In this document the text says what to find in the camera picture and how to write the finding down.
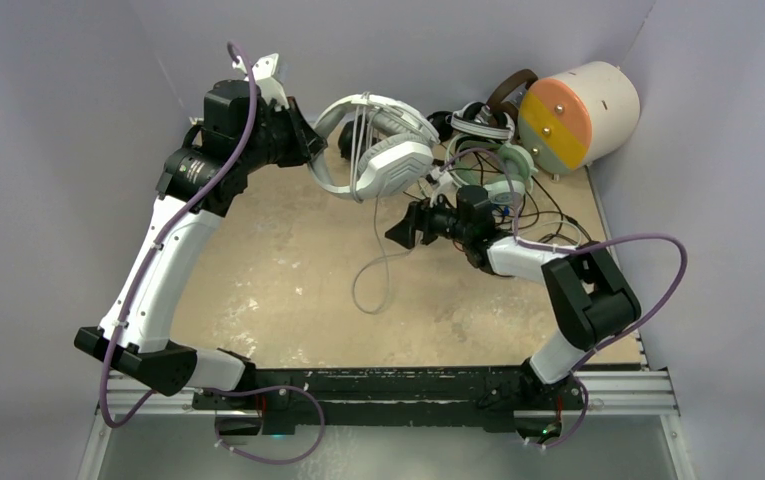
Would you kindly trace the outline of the white grey headphones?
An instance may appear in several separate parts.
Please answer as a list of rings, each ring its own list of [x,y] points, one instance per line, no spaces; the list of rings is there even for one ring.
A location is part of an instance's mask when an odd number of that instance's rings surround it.
[[[349,113],[354,115],[349,181],[338,186],[319,153],[308,169],[322,189],[361,203],[402,193],[431,170],[439,133],[417,109],[368,92],[349,95],[324,110],[315,133],[327,139]]]

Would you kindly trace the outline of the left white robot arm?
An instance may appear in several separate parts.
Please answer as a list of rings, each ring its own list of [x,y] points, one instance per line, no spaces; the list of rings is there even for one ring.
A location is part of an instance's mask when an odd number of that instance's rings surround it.
[[[230,408],[255,399],[251,362],[232,352],[197,350],[170,338],[176,307],[207,241],[249,176],[266,165],[307,164],[325,140],[276,80],[217,82],[204,118],[164,162],[147,235],[123,289],[75,347],[150,389],[171,396],[185,387],[217,389]]]

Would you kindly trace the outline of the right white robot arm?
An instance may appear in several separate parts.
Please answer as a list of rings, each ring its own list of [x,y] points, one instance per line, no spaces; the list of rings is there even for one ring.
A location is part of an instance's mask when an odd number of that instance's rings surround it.
[[[494,206],[481,186],[460,188],[445,199],[412,201],[387,239],[406,249],[439,237],[462,247],[472,267],[516,277],[546,288],[556,333],[522,366],[519,392],[534,407],[554,399],[582,358],[641,316],[640,303],[611,255],[596,244],[582,249],[524,243],[497,225]]]

